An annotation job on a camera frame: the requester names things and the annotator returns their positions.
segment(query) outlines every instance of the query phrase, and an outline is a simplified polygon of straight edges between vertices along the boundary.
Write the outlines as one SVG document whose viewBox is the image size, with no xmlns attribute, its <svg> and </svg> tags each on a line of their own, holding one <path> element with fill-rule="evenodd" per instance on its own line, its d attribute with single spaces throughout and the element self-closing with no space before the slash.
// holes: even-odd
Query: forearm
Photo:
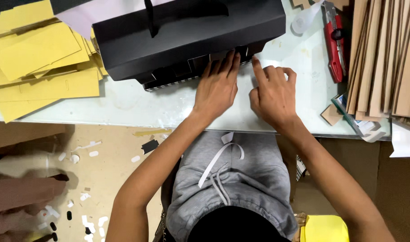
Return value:
<svg viewBox="0 0 410 242">
<path fill-rule="evenodd" d="M 130 175 L 114 204 L 146 206 L 168 177 L 182 153 L 207 127 L 208 122 L 191 113 L 178 128 Z"/>
<path fill-rule="evenodd" d="M 286 136 L 300 151 L 306 168 L 319 189 L 350 226 L 384 223 L 361 186 L 310 134 L 300 119 L 289 124 Z"/>
</svg>

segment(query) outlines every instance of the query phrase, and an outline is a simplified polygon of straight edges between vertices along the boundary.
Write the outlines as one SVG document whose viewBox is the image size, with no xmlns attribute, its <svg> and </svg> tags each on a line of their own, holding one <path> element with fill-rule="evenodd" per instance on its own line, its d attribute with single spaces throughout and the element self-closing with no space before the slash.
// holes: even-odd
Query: red box cutter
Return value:
<svg viewBox="0 0 410 242">
<path fill-rule="evenodd" d="M 335 83 L 342 82 L 347 76 L 344 60 L 344 38 L 342 36 L 341 17 L 336 13 L 333 3 L 324 1 L 326 14 L 325 39 L 329 54 L 329 68 Z"/>
</svg>

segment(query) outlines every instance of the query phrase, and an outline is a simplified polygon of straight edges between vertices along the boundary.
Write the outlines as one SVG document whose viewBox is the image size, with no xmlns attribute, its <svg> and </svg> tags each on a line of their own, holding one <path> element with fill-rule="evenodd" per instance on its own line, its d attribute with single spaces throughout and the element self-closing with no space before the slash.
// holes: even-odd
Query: gray sweatpants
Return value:
<svg viewBox="0 0 410 242">
<path fill-rule="evenodd" d="M 274 135 L 235 133 L 233 143 L 214 164 L 202 188 L 197 185 L 208 164 L 223 147 L 225 132 L 203 132 L 189 146 L 176 174 L 166 226 L 177 242 L 186 242 L 206 214 L 229 205 L 265 217 L 281 236 L 292 239 L 297 223 L 289 204 L 290 180 Z"/>
</svg>

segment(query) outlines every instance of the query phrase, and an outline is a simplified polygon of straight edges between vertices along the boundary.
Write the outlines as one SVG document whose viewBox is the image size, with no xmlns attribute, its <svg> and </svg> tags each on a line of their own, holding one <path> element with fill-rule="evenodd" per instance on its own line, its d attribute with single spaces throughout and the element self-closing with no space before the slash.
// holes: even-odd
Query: person's left hand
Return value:
<svg viewBox="0 0 410 242">
<path fill-rule="evenodd" d="M 209 125 L 233 105 L 238 91 L 237 75 L 241 56 L 234 50 L 227 53 L 225 61 L 218 61 L 214 67 L 208 63 L 196 91 L 192 113 L 198 114 Z"/>
</svg>

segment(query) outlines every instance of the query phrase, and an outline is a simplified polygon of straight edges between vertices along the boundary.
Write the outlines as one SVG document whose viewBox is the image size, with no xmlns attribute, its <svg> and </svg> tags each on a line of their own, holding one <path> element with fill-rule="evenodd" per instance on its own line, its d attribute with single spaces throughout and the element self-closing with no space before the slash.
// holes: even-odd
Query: black box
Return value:
<svg viewBox="0 0 410 242">
<path fill-rule="evenodd" d="M 112 79 L 152 89 L 200 76 L 233 48 L 249 61 L 286 24 L 280 0 L 174 0 L 93 28 Z"/>
</svg>

